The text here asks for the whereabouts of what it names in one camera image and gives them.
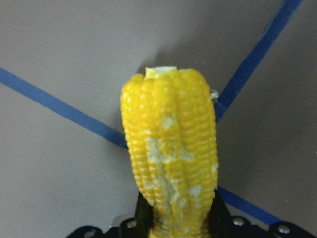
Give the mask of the corn left gripper black left finger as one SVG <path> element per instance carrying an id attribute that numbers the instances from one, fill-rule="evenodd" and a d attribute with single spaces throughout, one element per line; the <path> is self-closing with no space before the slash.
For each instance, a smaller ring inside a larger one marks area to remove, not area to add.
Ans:
<path id="1" fill-rule="evenodd" d="M 143 195 L 139 192 L 135 209 L 135 220 L 137 229 L 142 238 L 149 238 L 153 227 L 153 207 L 149 205 Z"/>

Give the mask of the corn left gripper black right finger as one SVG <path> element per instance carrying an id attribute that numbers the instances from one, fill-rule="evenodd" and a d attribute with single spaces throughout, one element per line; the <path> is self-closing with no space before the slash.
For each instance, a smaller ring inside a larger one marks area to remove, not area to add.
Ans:
<path id="1" fill-rule="evenodd" d="M 215 198 L 209 211 L 208 226 L 212 238 L 230 237 L 230 213 L 218 190 L 215 190 Z"/>

